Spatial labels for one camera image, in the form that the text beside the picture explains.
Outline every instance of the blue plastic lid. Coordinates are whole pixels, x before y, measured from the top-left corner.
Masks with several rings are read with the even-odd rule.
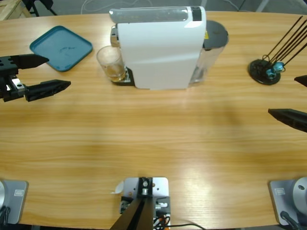
[[[49,59],[58,71],[68,71],[88,55],[92,44],[64,26],[56,26],[30,44],[33,53]]]

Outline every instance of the wood grain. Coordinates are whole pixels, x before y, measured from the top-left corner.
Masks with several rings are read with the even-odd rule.
[[[110,228],[119,217],[116,185],[131,176],[169,179],[172,223],[205,228],[276,224],[268,182],[307,175],[306,133],[271,117],[268,108],[307,111],[307,51],[281,81],[264,86],[247,65],[268,53],[297,15],[208,12],[230,42],[202,84],[149,91],[112,85],[96,61],[109,45],[108,15],[0,22],[0,56],[30,53],[32,41],[63,25],[94,50],[68,72],[47,64],[20,70],[26,85],[70,80],[46,99],[0,102],[0,177],[27,180],[22,223]]]

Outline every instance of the glass cup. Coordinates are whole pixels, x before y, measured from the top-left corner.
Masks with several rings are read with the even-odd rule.
[[[97,60],[111,81],[122,81],[126,71],[118,47],[105,46],[97,53]]]

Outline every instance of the coffee machine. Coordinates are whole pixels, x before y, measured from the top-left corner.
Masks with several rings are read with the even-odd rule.
[[[111,9],[111,45],[119,47],[126,78],[140,89],[187,88],[205,38],[201,6]]]

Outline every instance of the gray metal base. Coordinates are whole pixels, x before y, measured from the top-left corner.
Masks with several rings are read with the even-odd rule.
[[[287,221],[281,218],[281,211],[286,211],[292,219],[298,222],[297,212],[292,199],[295,182],[296,180],[270,182],[270,192],[273,198],[276,218],[281,225],[288,225]]]
[[[28,183],[26,181],[0,181],[0,201],[4,194],[3,203],[0,203],[0,207],[3,205],[11,209],[8,219],[9,224],[19,222],[27,188]]]
[[[168,190],[168,179],[166,177],[153,177],[153,196],[162,197],[169,196]],[[137,190],[139,185],[138,177],[129,177],[124,181],[123,196],[136,198]]]
[[[120,202],[119,212],[122,214],[126,208],[130,205],[133,199],[137,198],[137,190],[139,185],[138,177],[129,177],[124,181],[124,189],[122,201]],[[153,200],[154,206],[154,219],[157,213],[161,212],[165,217],[170,217],[170,197],[168,189],[168,179],[166,177],[153,177]]]

